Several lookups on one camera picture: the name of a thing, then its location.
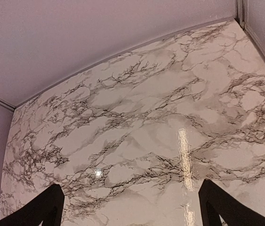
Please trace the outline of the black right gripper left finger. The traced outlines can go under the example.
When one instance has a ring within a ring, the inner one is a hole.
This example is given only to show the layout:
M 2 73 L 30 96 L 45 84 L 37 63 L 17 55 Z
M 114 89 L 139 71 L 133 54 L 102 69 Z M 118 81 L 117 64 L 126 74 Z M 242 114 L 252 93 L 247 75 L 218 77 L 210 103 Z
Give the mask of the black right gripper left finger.
M 64 207 L 64 193 L 52 184 L 25 206 L 0 220 L 0 226 L 59 226 Z

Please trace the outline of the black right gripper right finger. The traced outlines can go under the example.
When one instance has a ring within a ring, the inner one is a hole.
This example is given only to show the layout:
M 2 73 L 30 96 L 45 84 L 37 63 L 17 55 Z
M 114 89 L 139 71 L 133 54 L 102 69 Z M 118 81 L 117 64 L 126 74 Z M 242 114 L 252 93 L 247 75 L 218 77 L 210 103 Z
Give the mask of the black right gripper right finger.
M 198 192 L 204 226 L 265 226 L 265 217 L 246 207 L 209 179 Z

